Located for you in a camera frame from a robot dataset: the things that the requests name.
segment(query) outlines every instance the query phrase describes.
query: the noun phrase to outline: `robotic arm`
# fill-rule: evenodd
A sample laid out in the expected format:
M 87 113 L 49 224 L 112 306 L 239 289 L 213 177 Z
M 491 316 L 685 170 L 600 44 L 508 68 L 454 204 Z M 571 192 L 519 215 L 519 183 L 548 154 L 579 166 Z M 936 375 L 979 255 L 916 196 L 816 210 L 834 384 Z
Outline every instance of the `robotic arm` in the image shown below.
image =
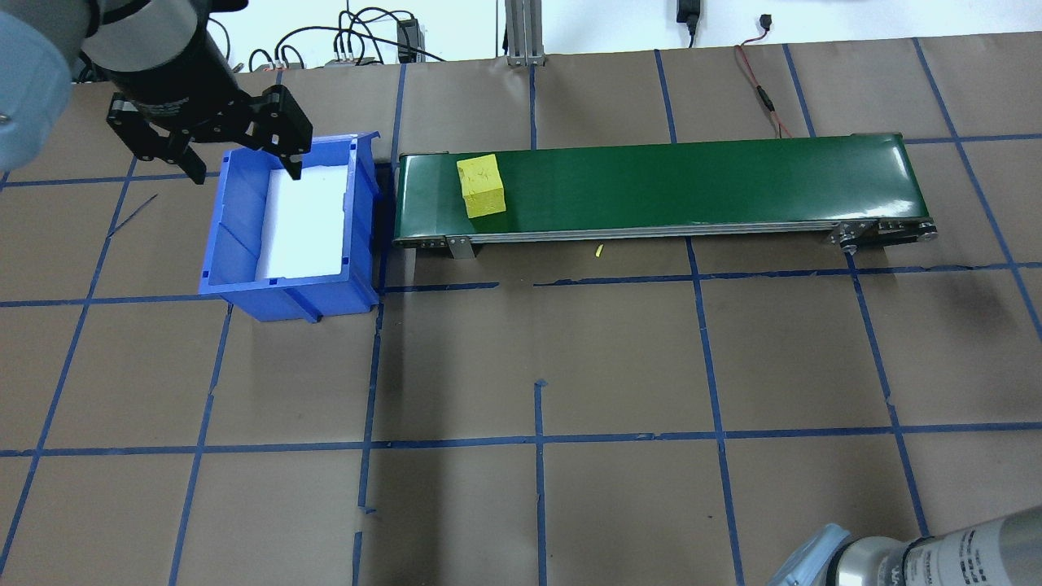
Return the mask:
M 206 32 L 210 11 L 247 1 L 0 0 L 0 169 L 43 148 L 82 49 L 119 90 L 106 121 L 138 158 L 177 165 L 201 185 L 206 166 L 191 143 L 232 141 L 278 156 L 299 179 L 307 117 L 283 86 L 243 92 Z

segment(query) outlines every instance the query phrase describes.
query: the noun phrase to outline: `white wall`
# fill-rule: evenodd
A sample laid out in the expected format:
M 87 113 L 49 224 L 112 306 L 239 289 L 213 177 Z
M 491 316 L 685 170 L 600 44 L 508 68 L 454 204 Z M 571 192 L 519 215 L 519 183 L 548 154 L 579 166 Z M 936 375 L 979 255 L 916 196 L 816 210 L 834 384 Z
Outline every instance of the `white wall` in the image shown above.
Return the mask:
M 368 5 L 374 4 L 351 2 L 353 10 Z M 389 0 L 378 5 L 414 11 L 425 29 L 427 50 L 446 59 L 489 58 L 499 52 L 502 0 Z M 334 26 L 344 7 L 343 0 L 251 0 L 241 13 L 215 18 L 231 33 L 235 64 L 254 48 L 271 51 L 294 28 Z M 763 13 L 774 18 L 770 43 L 1042 30 L 1042 0 L 702 0 L 696 46 L 726 46 L 754 36 Z M 676 0 L 543 0 L 544 45 L 551 54 L 686 47 L 687 28 L 673 22 L 675 16 Z M 377 36 L 396 38 L 390 21 L 371 26 Z M 213 24 L 210 31 L 223 48 L 223 33 Z M 333 57 L 333 34 L 303 32 L 290 44 L 313 67 Z M 394 50 L 387 48 L 388 62 L 395 60 Z

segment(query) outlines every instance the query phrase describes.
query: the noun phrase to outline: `blue tape line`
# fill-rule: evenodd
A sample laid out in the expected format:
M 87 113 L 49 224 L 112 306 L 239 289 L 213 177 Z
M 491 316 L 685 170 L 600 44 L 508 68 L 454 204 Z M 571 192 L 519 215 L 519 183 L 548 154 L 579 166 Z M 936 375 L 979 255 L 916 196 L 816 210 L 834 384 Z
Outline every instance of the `blue tape line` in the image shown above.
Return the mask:
M 113 211 L 113 217 L 108 222 L 108 229 L 106 235 L 113 231 L 113 227 L 116 226 L 116 222 L 119 221 L 120 211 L 123 209 L 123 202 L 126 200 L 127 188 L 130 186 L 130 177 L 133 176 L 133 170 L 137 166 L 138 160 L 130 160 L 130 167 L 127 169 L 127 174 L 123 181 L 123 189 L 120 190 L 120 197 L 116 200 L 116 209 Z M 101 244 L 101 252 L 98 254 L 98 263 L 94 268 L 94 275 L 91 277 L 91 286 L 86 293 L 86 302 L 83 304 L 83 309 L 79 312 L 79 320 L 76 322 L 76 329 L 73 332 L 72 341 L 69 343 L 69 351 L 66 353 L 65 363 L 61 365 L 61 373 L 58 375 L 57 385 L 54 388 L 54 394 L 51 396 L 51 404 L 47 408 L 47 416 L 44 418 L 44 425 L 40 431 L 40 438 L 36 440 L 36 447 L 33 450 L 32 461 L 29 463 L 29 470 L 25 475 L 25 483 L 22 485 L 22 492 L 18 498 L 18 505 L 15 507 L 15 514 L 11 517 L 10 528 L 7 530 L 7 537 L 4 539 L 3 551 L 0 552 L 0 576 L 3 575 L 4 567 L 7 565 L 7 557 L 10 555 L 11 544 L 15 542 L 15 534 L 18 532 L 18 524 L 22 520 L 22 513 L 25 511 L 25 503 L 29 497 L 29 490 L 32 488 L 32 481 L 36 477 L 36 467 L 40 465 L 40 458 L 43 456 L 44 445 L 47 443 L 47 436 L 51 431 L 51 423 L 54 421 L 54 414 L 57 412 L 58 400 L 61 399 L 61 392 L 65 390 L 66 380 L 69 377 L 69 368 L 72 366 L 73 357 L 76 355 L 76 345 L 79 343 L 79 337 L 83 333 L 83 324 L 86 322 L 86 313 L 90 309 L 90 299 L 94 296 L 94 291 L 98 287 L 98 279 L 101 277 L 101 267 L 105 264 L 105 255 L 108 253 L 108 245 L 111 243 L 111 239 L 107 236 Z
M 120 303 L 169 303 L 185 301 L 214 301 L 220 295 L 153 295 L 142 297 L 100 297 L 91 299 L 92 306 L 115 306 Z
M 528 66 L 528 146 L 536 150 L 539 146 L 538 129 L 536 128 L 536 66 Z
M 54 306 L 84 306 L 86 299 L 40 299 L 38 301 L 0 301 L 0 308 L 50 308 Z
M 858 269 L 859 274 L 904 274 L 920 272 L 966 272 L 966 271 L 1004 271 L 1010 266 L 999 265 L 939 265 L 936 267 L 880 267 Z
M 905 145 L 941 145 L 953 142 L 956 140 L 950 137 L 940 139 L 904 139 Z
M 256 443 L 206 445 L 204 454 L 273 454 L 282 451 L 349 451 L 363 449 L 361 441 L 327 441 L 312 443 Z
M 872 317 L 868 312 L 868 301 L 865 300 L 865 292 L 862 290 L 861 278 L 858 276 L 858 267 L 853 263 L 853 257 L 849 254 L 847 255 L 847 265 L 850 267 L 850 280 L 853 283 L 858 307 L 861 309 L 861 319 L 865 323 L 865 334 L 868 336 L 868 344 L 872 349 L 872 360 L 875 361 L 875 371 L 879 377 L 879 387 L 883 389 L 883 398 L 890 415 L 890 425 L 894 439 L 897 441 L 897 453 L 901 459 L 901 467 L 904 469 L 904 480 L 908 482 L 909 494 L 912 497 L 912 508 L 915 510 L 916 521 L 919 523 L 919 532 L 925 537 L 929 535 L 929 529 L 926 524 L 926 516 L 922 511 L 922 502 L 919 499 L 919 488 L 915 482 L 915 473 L 912 471 L 912 461 L 909 458 L 908 447 L 904 445 L 904 435 L 901 432 L 900 419 L 897 417 L 897 409 L 890 402 L 890 380 L 887 377 L 887 369 L 883 365 L 879 342 L 875 337 L 875 327 L 872 325 Z
M 651 276 L 597 276 L 590 278 L 561 278 L 553 283 L 537 283 L 532 287 L 571 287 L 575 285 L 618 285 L 623 283 L 677 283 L 691 280 L 689 274 L 661 274 Z
M 202 462 L 203 446 L 206 445 L 206 430 L 209 428 L 209 415 L 214 408 L 213 393 L 206 395 L 206 407 L 202 412 L 202 423 L 199 425 L 199 439 L 196 441 L 195 456 L 192 458 L 192 472 L 189 474 L 189 488 L 184 493 L 184 506 L 181 508 L 181 521 L 177 526 L 177 540 L 174 543 L 174 559 L 170 564 L 169 586 L 177 584 L 177 573 L 181 568 L 181 553 L 184 551 L 184 535 L 189 529 L 189 517 L 192 515 L 192 500 L 195 498 L 196 482 L 199 480 L 199 464 Z
M 217 343 L 217 352 L 214 357 L 214 371 L 209 377 L 209 390 L 206 393 L 206 405 L 202 410 L 202 421 L 199 423 L 199 437 L 196 439 L 194 456 L 192 458 L 192 471 L 189 474 L 189 486 L 184 493 L 184 506 L 181 509 L 181 521 L 177 528 L 177 541 L 174 544 L 174 558 L 170 564 L 169 585 L 177 584 L 177 573 L 180 571 L 181 552 L 184 548 L 184 536 L 188 533 L 189 518 L 192 515 L 192 502 L 195 498 L 196 482 L 199 480 L 199 465 L 202 463 L 202 455 L 206 447 L 206 432 L 209 430 L 209 418 L 214 411 L 214 389 L 221 376 L 221 365 L 224 363 L 224 348 L 228 342 L 228 331 L 231 328 L 231 303 L 224 314 L 224 322 L 221 324 L 221 337 Z
M 398 69 L 398 95 L 395 98 L 394 106 L 394 130 L 391 133 L 391 170 L 398 168 L 398 138 L 401 133 L 401 107 L 405 97 L 405 68 L 406 64 L 401 64 Z
M 373 449 L 439 449 L 443 447 L 479 447 L 489 445 L 523 445 L 536 443 L 535 436 L 498 436 L 444 440 L 374 441 Z
M 817 137 L 818 133 L 814 130 L 814 122 L 811 120 L 811 109 L 807 107 L 807 98 L 803 96 L 803 86 L 799 82 L 799 74 L 796 73 L 796 62 L 792 58 L 792 51 L 789 49 L 789 44 L 786 43 L 782 45 L 782 50 L 785 51 L 785 60 L 789 64 L 789 75 L 792 76 L 792 84 L 796 89 L 796 98 L 799 100 L 799 109 L 803 112 L 803 121 L 807 122 L 807 132 L 811 137 Z
M 540 379 L 535 386 L 536 406 L 536 520 L 538 524 L 539 586 L 546 586 L 546 465 L 543 461 L 543 388 Z
M 988 222 L 991 224 L 992 231 L 995 233 L 995 240 L 998 241 L 998 246 L 1002 249 L 1002 255 L 1006 257 L 1006 262 L 1009 264 L 1010 270 L 1013 272 L 1013 279 L 1017 283 L 1017 289 L 1020 290 L 1020 296 L 1024 300 L 1024 307 L 1027 309 L 1027 315 L 1032 320 L 1032 324 L 1035 326 L 1035 335 L 1039 340 L 1042 340 L 1042 320 L 1039 319 L 1039 314 L 1035 310 L 1035 303 L 1032 301 L 1032 296 L 1027 291 L 1027 286 L 1024 284 L 1024 279 L 1020 275 L 1020 269 L 1017 267 L 1016 261 L 1013 259 L 1013 252 L 1010 250 L 1010 246 L 1006 242 L 1006 237 L 1002 236 L 1002 230 L 998 226 L 998 221 L 995 219 L 995 215 L 991 211 L 991 204 L 988 203 L 988 197 L 984 193 L 984 188 L 981 187 L 981 181 L 977 179 L 976 173 L 973 171 L 973 166 L 970 164 L 969 155 L 966 154 L 966 148 L 963 146 L 963 139 L 960 138 L 959 132 L 956 130 L 954 122 L 951 121 L 951 115 L 948 112 L 948 106 L 944 102 L 944 97 L 941 96 L 941 90 L 937 86 L 937 79 L 934 78 L 934 72 L 931 71 L 929 64 L 926 62 L 926 54 L 923 52 L 922 45 L 919 43 L 918 39 L 913 39 L 912 44 L 915 45 L 916 54 L 919 56 L 919 64 L 922 65 L 922 70 L 926 74 L 927 81 L 929 81 L 929 89 L 934 92 L 934 97 L 937 99 L 937 105 L 941 108 L 941 114 L 944 115 L 944 123 L 948 125 L 948 131 L 951 132 L 951 138 L 956 141 L 956 150 L 959 151 L 959 157 L 963 161 L 963 167 L 966 168 L 966 173 L 970 176 L 970 182 L 973 185 L 973 191 L 976 193 L 977 199 L 981 201 L 981 206 L 984 209 L 984 213 L 988 217 Z
M 205 177 L 220 177 L 220 171 L 207 171 L 203 174 Z M 184 173 L 163 173 L 159 175 L 135 175 L 130 177 L 131 181 L 165 181 L 168 179 L 187 179 L 188 175 Z
M 354 532 L 354 547 L 351 550 L 351 586 L 358 586 L 362 575 L 362 532 Z
M 157 295 L 153 297 L 99 297 L 95 299 L 35 299 L 0 301 L 0 308 L 49 308 L 55 306 L 114 306 L 119 303 L 159 303 L 169 301 L 210 301 L 218 295 Z
M 673 104 L 669 100 L 669 86 L 666 84 L 666 70 L 662 66 L 662 52 L 654 50 L 654 63 L 659 68 L 659 86 L 662 87 L 662 99 L 666 105 L 666 123 L 669 125 L 669 142 L 676 144 L 676 126 L 673 124 Z
M 832 438 L 847 436 L 880 436 L 892 434 L 893 428 L 820 428 L 810 430 L 745 430 L 726 432 L 727 439 L 769 438 Z
M 698 315 L 698 334 L 702 342 L 702 359 L 705 361 L 705 380 L 710 389 L 710 405 L 713 409 L 713 431 L 717 442 L 717 458 L 720 461 L 720 484 L 723 489 L 724 511 L 727 514 L 727 534 L 730 536 L 730 555 L 735 563 L 735 581 L 738 586 L 745 586 L 745 572 L 742 570 L 742 552 L 738 541 L 738 522 L 735 519 L 735 499 L 730 490 L 730 470 L 727 466 L 726 433 L 723 426 L 723 416 L 720 413 L 720 397 L 717 394 L 716 371 L 713 368 L 713 350 L 710 346 L 710 332 L 705 322 L 705 306 L 702 300 L 701 278 L 698 273 L 698 261 L 691 238 L 685 239 L 688 246 L 688 262 L 691 264 L 691 283 L 695 288 L 695 312 Z
M 1025 432 L 1042 431 L 1042 421 L 999 421 L 991 423 L 941 423 L 928 425 L 901 425 L 905 434 Z M 776 439 L 878 436 L 893 433 L 891 426 L 875 428 L 812 428 L 786 430 L 735 430 L 725 431 L 726 439 Z M 705 441 L 715 440 L 716 432 L 667 432 L 627 434 L 561 434 L 543 435 L 544 444 L 555 443 L 629 443 L 644 441 Z M 392 440 L 374 441 L 372 449 L 440 449 L 448 447 L 487 447 L 496 445 L 531 445 L 536 436 L 496 436 L 443 440 Z M 206 445 L 203 454 L 272 454 L 284 451 L 352 451 L 366 447 L 364 441 L 225 444 Z M 49 447 L 43 457 L 72 456 L 137 456 L 148 454 L 194 454 L 194 445 L 145 445 L 127 447 Z M 0 458 L 28 458 L 33 449 L 0 449 Z
M 959 137 L 964 143 L 985 143 L 994 141 L 1038 141 L 1042 140 L 1042 133 L 1036 135 L 992 135 L 985 137 Z
M 791 271 L 763 271 L 763 272 L 717 272 L 698 275 L 699 280 L 714 280 L 718 278 L 750 278 L 769 277 L 787 278 L 791 276 L 837 276 L 849 274 L 847 269 L 807 269 Z
M 966 432 L 1027 432 L 1042 430 L 1042 421 L 1008 421 L 997 423 L 942 423 L 935 425 L 903 425 L 905 434 L 947 434 Z
M 221 173 L 217 171 L 210 171 L 206 173 L 207 177 L 218 177 Z M 168 179 L 184 179 L 187 176 L 183 173 L 171 173 L 164 175 L 137 175 L 127 179 L 126 177 L 77 177 L 71 179 L 35 179 L 27 181 L 8 181 L 5 187 L 9 188 L 34 188 L 43 186 L 81 186 L 90 184 L 121 184 L 123 181 L 129 180 L 131 182 L 137 181 L 163 181 Z
M 499 282 L 488 283 L 455 283 L 451 285 L 408 285 L 404 287 L 384 287 L 384 293 L 424 293 L 428 291 L 472 291 L 474 289 L 495 289 Z
M 366 430 L 363 435 L 362 469 L 358 472 L 358 507 L 366 507 L 369 492 L 369 465 L 372 458 L 373 420 L 376 415 L 376 386 L 380 372 L 380 346 L 383 328 L 383 302 L 376 312 L 376 328 L 373 333 L 373 353 L 369 367 L 369 396 L 366 399 Z
M 44 449 L 43 456 L 142 456 L 194 453 L 194 445 L 142 445 L 129 447 L 48 447 Z

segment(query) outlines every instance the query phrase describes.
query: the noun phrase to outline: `cable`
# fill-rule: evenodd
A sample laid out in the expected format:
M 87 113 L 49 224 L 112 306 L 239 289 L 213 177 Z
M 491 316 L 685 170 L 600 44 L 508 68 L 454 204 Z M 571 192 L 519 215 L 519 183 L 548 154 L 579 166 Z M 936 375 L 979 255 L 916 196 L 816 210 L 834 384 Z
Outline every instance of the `cable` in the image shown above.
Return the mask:
M 780 131 L 785 130 L 785 133 L 791 139 L 792 132 L 790 132 L 789 128 L 786 127 L 784 122 L 782 122 L 782 117 L 778 116 L 777 111 L 774 109 L 774 102 L 772 102 L 770 96 L 767 95 L 767 90 L 764 90 L 764 87 L 760 84 L 760 80 L 756 79 L 756 74 L 753 73 L 752 71 L 752 65 L 749 64 L 749 57 L 748 55 L 745 54 L 746 43 L 755 43 L 756 41 L 763 41 L 763 39 L 767 36 L 767 33 L 770 32 L 771 16 L 761 15 L 760 26 L 763 27 L 764 29 L 763 34 L 761 34 L 760 36 L 754 36 L 752 39 L 746 39 L 745 41 L 742 41 L 740 45 L 735 45 L 735 50 L 742 57 L 742 62 L 745 63 L 745 69 L 748 70 L 749 72 L 749 78 L 752 81 L 752 86 L 756 89 L 756 95 L 760 96 L 760 101 L 764 104 L 764 107 L 767 108 L 768 116 L 773 118 L 774 121 L 777 122 L 779 128 L 778 138 L 782 138 Z
M 221 27 L 221 30 L 224 31 L 224 42 L 225 42 L 224 60 L 228 60 L 229 58 L 231 58 L 231 35 L 228 34 L 228 29 L 225 28 L 223 24 L 215 20 L 213 17 L 208 17 L 207 20 L 216 24 L 217 26 Z
M 294 53 L 297 53 L 297 60 L 300 62 L 300 69 L 307 69 L 306 67 L 304 67 L 304 56 L 300 54 L 300 51 L 298 51 L 296 47 L 294 47 L 293 45 L 282 45 L 282 63 L 286 64 L 287 69 L 290 68 L 290 59 L 286 57 L 287 49 L 290 49 Z
M 344 28 L 344 16 L 345 15 L 351 18 L 351 22 L 350 22 L 350 24 L 348 24 L 347 29 L 346 29 L 346 32 L 348 33 L 347 34 L 347 51 L 344 50 L 344 32 L 338 32 L 337 33 L 337 38 L 333 39 L 333 43 L 334 43 L 334 46 L 337 44 L 339 44 L 340 51 L 342 53 L 344 53 L 344 58 L 346 59 L 348 51 L 350 51 L 352 53 L 354 52 L 353 48 L 351 47 L 351 32 L 354 30 L 354 23 L 355 22 L 361 23 L 362 26 L 363 26 L 363 28 L 366 29 L 366 32 L 369 33 L 370 36 L 372 36 L 373 31 L 370 30 L 369 24 L 366 23 L 365 21 L 362 21 L 362 19 L 359 18 L 359 16 L 362 15 L 362 11 L 359 11 L 357 14 L 353 14 L 353 13 L 351 13 L 349 10 L 342 10 L 340 13 L 340 15 L 338 15 L 338 17 L 337 17 L 337 26 L 339 26 L 341 29 Z M 378 62 L 380 62 L 382 64 L 383 63 L 383 53 L 380 52 L 380 46 L 377 45 L 376 43 L 373 43 L 373 48 L 376 49 L 376 60 L 378 60 Z M 362 42 L 362 53 L 358 55 L 358 59 L 355 62 L 355 65 L 361 65 L 362 64 L 362 59 L 365 56 L 366 56 L 366 42 L 365 42 L 365 40 L 363 40 L 363 42 Z
M 289 40 L 291 36 L 293 36 L 294 34 L 298 34 L 300 32 L 305 32 L 307 30 L 333 30 L 333 31 L 337 31 L 337 32 L 341 32 L 344 29 L 338 28 L 336 26 L 320 26 L 320 25 L 303 26 L 303 27 L 300 27 L 300 28 L 298 28 L 296 30 L 291 30 L 290 32 L 286 33 L 286 35 L 282 36 L 281 39 L 279 39 L 278 43 L 275 44 L 275 48 L 276 49 L 281 48 L 282 44 L 286 43 L 287 40 Z M 408 45 L 403 45 L 401 43 L 395 43 L 394 41 L 388 41 L 387 39 L 381 39 L 379 36 L 373 36 L 371 34 L 365 34 L 365 33 L 358 32 L 357 30 L 347 30 L 345 32 L 349 32 L 350 34 L 354 34 L 355 36 L 361 36 L 363 39 L 371 39 L 373 41 L 379 41 L 380 43 L 387 43 L 388 45 L 394 45 L 395 47 L 402 47 L 404 49 L 410 49 L 410 50 L 412 50 L 414 52 L 420 53 L 421 55 L 426 55 L 426 56 L 428 56 L 428 57 L 430 57 L 430 58 L 432 58 L 435 60 L 439 60 L 439 62 L 444 62 L 445 60 L 442 57 L 439 57 L 438 55 L 436 55 L 433 53 L 428 53 L 427 51 L 424 51 L 422 49 L 417 49 L 416 47 L 411 47 Z
M 262 55 L 264 55 L 266 59 L 268 59 L 268 65 L 270 65 L 272 68 L 275 67 L 275 60 L 271 58 L 271 55 L 268 54 L 268 51 L 265 51 L 264 49 L 253 49 L 253 52 L 250 53 L 249 60 L 246 63 L 246 65 L 249 66 L 251 73 L 253 72 L 253 57 L 255 57 L 257 53 L 260 53 Z

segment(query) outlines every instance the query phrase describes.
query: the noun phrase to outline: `metal bracket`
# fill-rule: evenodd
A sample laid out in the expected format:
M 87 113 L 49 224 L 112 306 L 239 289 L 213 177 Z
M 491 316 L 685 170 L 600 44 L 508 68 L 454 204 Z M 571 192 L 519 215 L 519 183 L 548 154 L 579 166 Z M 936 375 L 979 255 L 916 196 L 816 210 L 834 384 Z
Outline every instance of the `metal bracket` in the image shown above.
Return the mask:
M 445 239 L 448 242 L 449 254 L 453 259 L 473 259 L 474 247 L 470 243 L 470 238 L 466 236 L 450 236 Z
M 828 235 L 828 243 L 836 244 L 847 254 L 859 248 L 878 248 L 910 242 L 928 242 L 937 238 L 933 218 L 911 220 L 848 220 L 837 224 Z

